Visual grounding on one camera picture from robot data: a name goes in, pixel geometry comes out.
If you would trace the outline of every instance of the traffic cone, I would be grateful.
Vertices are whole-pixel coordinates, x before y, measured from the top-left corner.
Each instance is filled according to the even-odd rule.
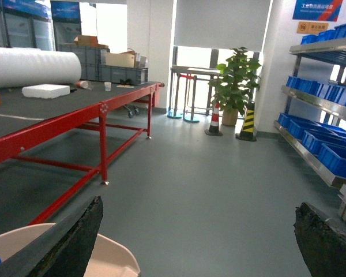
[[[243,122],[241,132],[236,134],[236,139],[256,141],[254,136],[254,113],[255,113],[255,103],[251,101],[246,110],[245,121]]]
[[[205,134],[208,134],[209,136],[222,136],[222,132],[219,131],[219,103],[217,102],[215,104],[213,115],[212,115],[212,122],[210,123],[209,130],[205,130]]]

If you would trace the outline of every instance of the high table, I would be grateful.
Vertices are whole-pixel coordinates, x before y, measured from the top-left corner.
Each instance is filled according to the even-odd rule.
[[[152,107],[159,101],[163,83],[146,83],[134,88],[104,91],[104,84],[94,82],[92,90],[78,89],[55,99],[26,98],[21,88],[0,90],[0,162],[9,158],[49,164],[67,169],[81,170],[86,174],[60,198],[29,223],[45,222],[60,209],[94,175],[101,174],[102,184],[108,184],[107,166],[126,149],[142,132],[151,138]],[[112,125],[106,123],[107,113],[131,102],[148,104],[146,128]],[[113,153],[107,153],[106,127],[135,130],[136,133]],[[95,130],[100,134],[100,163],[97,166],[57,162],[25,156],[25,151],[74,128]]]

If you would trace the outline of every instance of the gray table top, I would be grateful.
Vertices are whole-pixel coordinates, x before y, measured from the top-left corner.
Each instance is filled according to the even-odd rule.
[[[0,89],[0,137],[154,83],[135,85],[134,88],[117,88],[112,84],[111,91],[105,91],[103,83],[93,82],[92,90],[77,89],[54,99],[26,98],[21,88]]]

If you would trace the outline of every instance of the green leaves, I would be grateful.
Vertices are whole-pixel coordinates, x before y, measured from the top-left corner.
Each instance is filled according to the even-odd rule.
[[[256,75],[261,65],[258,59],[249,58],[245,47],[232,48],[233,55],[226,59],[227,64],[220,63],[216,66],[221,76],[217,80],[210,80],[209,85],[216,88],[213,104],[219,103],[221,110],[237,108],[241,115],[249,100],[252,100],[252,89],[259,88]]]

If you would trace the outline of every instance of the gray plastic crate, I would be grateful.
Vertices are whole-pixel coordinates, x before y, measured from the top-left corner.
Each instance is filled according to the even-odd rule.
[[[91,65],[88,63],[81,63],[81,79],[88,81],[99,80],[99,68],[98,65]]]
[[[132,85],[148,81],[148,68],[123,68],[120,66],[99,65],[99,81],[120,84],[121,79],[131,79]]]
[[[90,46],[76,46],[73,44],[60,44],[59,51],[75,53],[81,63],[98,65],[102,63],[102,60],[105,60],[105,53],[110,52],[110,49]]]

